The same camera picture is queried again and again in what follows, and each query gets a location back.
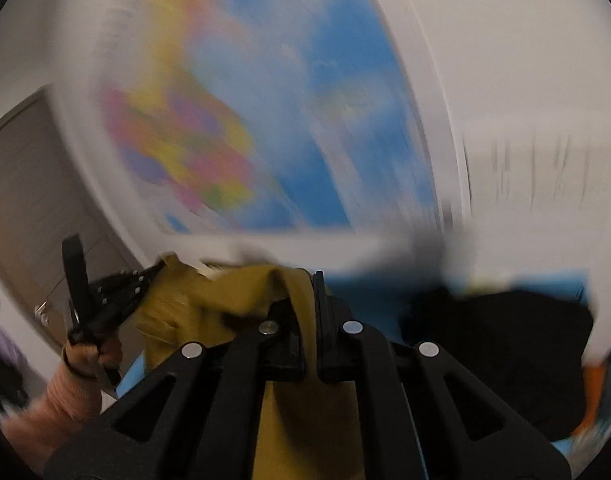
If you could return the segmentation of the left forearm pink sleeve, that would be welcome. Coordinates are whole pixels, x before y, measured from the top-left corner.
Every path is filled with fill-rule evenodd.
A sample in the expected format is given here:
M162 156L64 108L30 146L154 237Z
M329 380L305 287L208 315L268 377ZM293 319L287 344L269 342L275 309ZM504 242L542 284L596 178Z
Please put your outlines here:
M2 435L23 463L41 476L48 460L101 412L97 377L63 361L44 394L2 421Z

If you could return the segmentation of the left hand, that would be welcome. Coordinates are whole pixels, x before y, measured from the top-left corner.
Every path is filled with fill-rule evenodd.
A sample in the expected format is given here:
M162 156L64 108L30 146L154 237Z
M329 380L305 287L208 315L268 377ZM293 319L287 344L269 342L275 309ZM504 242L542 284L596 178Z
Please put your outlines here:
M92 379L106 367L119 368L123 359L122 344L117 334L96 344L70 344L63 349L63 362L71 373L78 377Z

